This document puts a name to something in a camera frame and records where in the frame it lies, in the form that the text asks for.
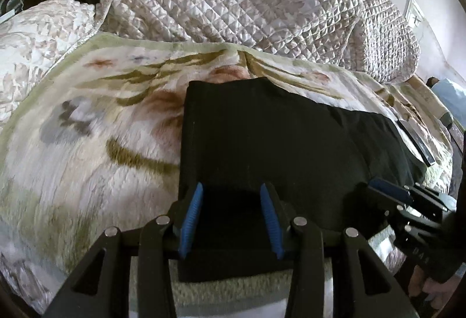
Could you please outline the person's hand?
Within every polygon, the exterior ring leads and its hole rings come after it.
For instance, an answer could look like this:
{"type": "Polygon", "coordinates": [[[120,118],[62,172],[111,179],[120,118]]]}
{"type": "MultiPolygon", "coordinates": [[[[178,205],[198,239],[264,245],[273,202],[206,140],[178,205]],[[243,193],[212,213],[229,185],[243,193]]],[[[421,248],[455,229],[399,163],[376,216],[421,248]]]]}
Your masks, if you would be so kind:
{"type": "Polygon", "coordinates": [[[427,277],[425,272],[416,265],[408,284],[408,295],[411,298],[426,293],[429,296],[430,306],[434,310],[441,310],[453,296],[460,281],[460,276],[453,275],[447,282],[438,283],[427,277]]]}

